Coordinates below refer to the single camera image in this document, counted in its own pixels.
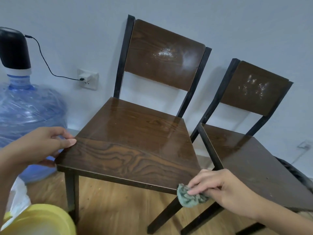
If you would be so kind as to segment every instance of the hand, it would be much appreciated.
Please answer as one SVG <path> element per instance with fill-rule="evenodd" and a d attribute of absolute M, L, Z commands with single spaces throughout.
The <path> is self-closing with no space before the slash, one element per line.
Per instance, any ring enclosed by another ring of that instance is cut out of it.
<path fill-rule="evenodd" d="M 204 193 L 225 209 L 241 216 L 256 219 L 264 198 L 249 189 L 229 170 L 201 170 L 188 184 L 188 194 Z"/>
<path fill-rule="evenodd" d="M 46 157 L 56 158 L 59 155 L 58 150 L 75 143 L 76 139 L 62 127 L 40 127 L 2 148 L 0 155 L 11 165 L 22 168 L 31 164 L 54 167 L 54 162 Z"/>

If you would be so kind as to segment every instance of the wooden floor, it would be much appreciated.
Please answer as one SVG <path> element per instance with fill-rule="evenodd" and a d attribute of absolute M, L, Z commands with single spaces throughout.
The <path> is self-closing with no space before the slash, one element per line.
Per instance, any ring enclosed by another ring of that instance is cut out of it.
<path fill-rule="evenodd" d="M 33 204 L 66 206 L 64 174 L 28 185 Z M 147 234 L 148 224 L 174 199 L 174 195 L 80 177 L 80 221 L 78 234 L 132 235 Z M 194 208 L 182 208 L 155 234 L 179 234 L 179 231 L 205 210 L 212 201 Z M 253 221 L 223 211 L 202 226 L 194 235 L 228 235 L 251 225 Z M 276 234 L 264 229 L 257 235 Z"/>

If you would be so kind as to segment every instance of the cleaning cloth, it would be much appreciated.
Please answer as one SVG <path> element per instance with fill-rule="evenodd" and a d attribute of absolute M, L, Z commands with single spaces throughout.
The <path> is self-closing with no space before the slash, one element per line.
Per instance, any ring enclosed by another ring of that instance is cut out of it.
<path fill-rule="evenodd" d="M 209 200 L 209 197 L 205 196 L 204 194 L 191 196 L 187 193 L 188 190 L 190 190 L 188 186 L 185 186 L 184 184 L 178 185 L 177 197 L 183 207 L 191 208 L 198 204 L 205 203 Z"/>

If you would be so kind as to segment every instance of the black pump top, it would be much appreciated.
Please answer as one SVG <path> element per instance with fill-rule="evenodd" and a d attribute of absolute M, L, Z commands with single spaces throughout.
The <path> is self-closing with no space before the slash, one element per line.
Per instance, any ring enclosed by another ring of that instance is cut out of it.
<path fill-rule="evenodd" d="M 31 68 L 26 38 L 20 31 L 0 27 L 0 59 L 7 68 Z"/>

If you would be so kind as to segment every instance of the white wall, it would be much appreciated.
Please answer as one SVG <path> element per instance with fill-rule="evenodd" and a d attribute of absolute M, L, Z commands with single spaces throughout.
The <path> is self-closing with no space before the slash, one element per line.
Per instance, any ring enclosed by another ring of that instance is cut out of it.
<path fill-rule="evenodd" d="M 65 95 L 68 126 L 81 129 L 113 95 L 127 14 L 194 39 L 213 49 L 184 119 L 192 131 L 210 104 L 232 58 L 248 61 L 295 82 L 256 138 L 291 162 L 296 146 L 313 138 L 311 92 L 313 0 L 1 0 L 0 25 L 38 39 L 53 72 L 76 77 L 76 69 L 100 73 L 97 91 L 52 76 L 34 40 L 28 40 L 32 82 Z M 185 92 L 125 74 L 121 98 L 176 114 Z M 209 124 L 245 133 L 259 118 L 226 105 Z M 313 177 L 313 149 L 297 167 Z"/>

